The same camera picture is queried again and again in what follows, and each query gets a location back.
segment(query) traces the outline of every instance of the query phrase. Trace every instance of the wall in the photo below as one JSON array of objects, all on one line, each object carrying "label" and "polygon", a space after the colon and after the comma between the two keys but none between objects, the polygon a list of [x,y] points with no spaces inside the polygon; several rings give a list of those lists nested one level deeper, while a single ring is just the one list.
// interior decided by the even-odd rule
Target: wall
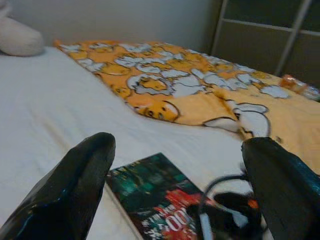
[{"label": "wall", "polygon": [[221,0],[12,0],[12,17],[47,45],[81,40],[163,41],[208,52]]}]

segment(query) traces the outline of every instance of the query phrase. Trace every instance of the orange blanket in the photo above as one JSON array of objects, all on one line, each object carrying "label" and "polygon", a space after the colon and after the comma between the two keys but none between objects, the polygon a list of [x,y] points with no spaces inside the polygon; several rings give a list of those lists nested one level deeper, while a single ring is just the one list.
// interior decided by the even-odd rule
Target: orange blanket
[{"label": "orange blanket", "polygon": [[276,76],[162,42],[56,46],[141,115],[271,137],[320,173],[320,105]]}]

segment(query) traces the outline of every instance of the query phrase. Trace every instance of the orange object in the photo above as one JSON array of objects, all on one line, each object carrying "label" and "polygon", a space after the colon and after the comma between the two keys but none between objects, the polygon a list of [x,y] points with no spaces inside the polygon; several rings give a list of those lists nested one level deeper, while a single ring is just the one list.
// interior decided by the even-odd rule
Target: orange object
[{"label": "orange object", "polygon": [[302,81],[299,81],[291,75],[284,75],[280,81],[280,86],[289,89],[297,94],[302,94],[308,85]]}]

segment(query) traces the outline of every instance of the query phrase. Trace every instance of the mattress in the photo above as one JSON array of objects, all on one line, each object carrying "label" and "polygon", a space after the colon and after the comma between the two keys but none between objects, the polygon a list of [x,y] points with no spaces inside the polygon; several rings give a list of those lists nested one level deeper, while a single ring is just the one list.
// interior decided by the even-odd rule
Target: mattress
[{"label": "mattress", "polygon": [[[97,132],[115,136],[111,168],[162,152],[200,189],[216,177],[240,173],[242,163],[237,134],[140,116],[51,47],[35,57],[0,55],[0,123],[0,226],[70,148]],[[241,182],[217,187],[248,189]],[[133,238],[104,192],[87,239]]]}]

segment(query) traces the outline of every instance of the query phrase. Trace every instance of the book cover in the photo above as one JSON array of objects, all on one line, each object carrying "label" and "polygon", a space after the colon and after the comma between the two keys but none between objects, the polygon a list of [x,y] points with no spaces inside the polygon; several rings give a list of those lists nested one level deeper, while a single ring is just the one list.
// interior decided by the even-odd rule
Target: book cover
[{"label": "book cover", "polygon": [[186,208],[202,192],[162,153],[111,170],[106,182],[138,238],[197,239]]}]

